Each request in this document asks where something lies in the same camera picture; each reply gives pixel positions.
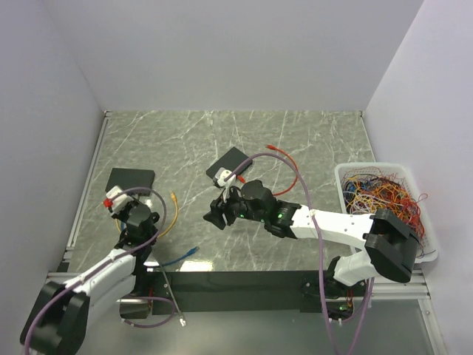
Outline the black Mercury network switch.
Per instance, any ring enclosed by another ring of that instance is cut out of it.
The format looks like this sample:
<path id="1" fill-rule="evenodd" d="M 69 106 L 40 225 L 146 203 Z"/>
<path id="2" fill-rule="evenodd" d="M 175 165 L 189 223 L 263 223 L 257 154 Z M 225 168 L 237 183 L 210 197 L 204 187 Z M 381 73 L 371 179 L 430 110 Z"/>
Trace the black Mercury network switch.
<path id="1" fill-rule="evenodd" d="M 248 156 L 244 152 L 232 146 L 221 158 L 218 158 L 216 162 L 210 165 L 205 173 L 208 178 L 213 180 L 221 168 L 232 172 L 246 159 L 248 159 Z"/>

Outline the black TP-Link network switch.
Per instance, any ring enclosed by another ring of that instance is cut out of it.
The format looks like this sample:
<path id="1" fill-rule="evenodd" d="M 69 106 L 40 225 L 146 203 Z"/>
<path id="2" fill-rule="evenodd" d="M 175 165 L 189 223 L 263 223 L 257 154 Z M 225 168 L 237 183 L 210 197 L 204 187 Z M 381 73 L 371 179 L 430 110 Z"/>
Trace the black TP-Link network switch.
<path id="1" fill-rule="evenodd" d="M 155 172 L 153 170 L 114 167 L 109 175 L 104 191 L 107 193 L 114 186 L 119 186 L 122 190 L 135 187 L 146 187 L 151 189 L 154 177 Z"/>

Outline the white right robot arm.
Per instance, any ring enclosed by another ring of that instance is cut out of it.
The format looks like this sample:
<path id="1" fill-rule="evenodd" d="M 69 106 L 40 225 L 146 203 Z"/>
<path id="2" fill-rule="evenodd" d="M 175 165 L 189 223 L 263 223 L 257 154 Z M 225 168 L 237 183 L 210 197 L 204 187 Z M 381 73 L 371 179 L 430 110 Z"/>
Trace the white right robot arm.
<path id="1" fill-rule="evenodd" d="M 321 239 L 356 248 L 357 253 L 334 259 L 327 270 L 325 286 L 334 295 L 376 276 L 408 283 L 420 244 L 415 231 L 389 209 L 374 214 L 310 209 L 277 199 L 259 180 L 224 188 L 203 218 L 220 230 L 240 218 L 262 223 L 276 237 Z"/>

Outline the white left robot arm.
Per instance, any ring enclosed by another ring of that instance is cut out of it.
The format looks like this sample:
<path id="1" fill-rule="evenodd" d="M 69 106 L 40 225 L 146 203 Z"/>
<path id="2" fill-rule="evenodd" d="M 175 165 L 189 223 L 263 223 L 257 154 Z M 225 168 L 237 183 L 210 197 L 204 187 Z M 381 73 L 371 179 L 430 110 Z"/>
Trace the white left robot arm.
<path id="1" fill-rule="evenodd" d="M 49 281 L 36 297 L 20 335 L 24 353 L 76 354 L 88 327 L 113 303 L 147 292 L 144 262 L 165 217 L 142 203 L 113 215 L 125 223 L 118 243 L 97 264 L 63 283 Z"/>

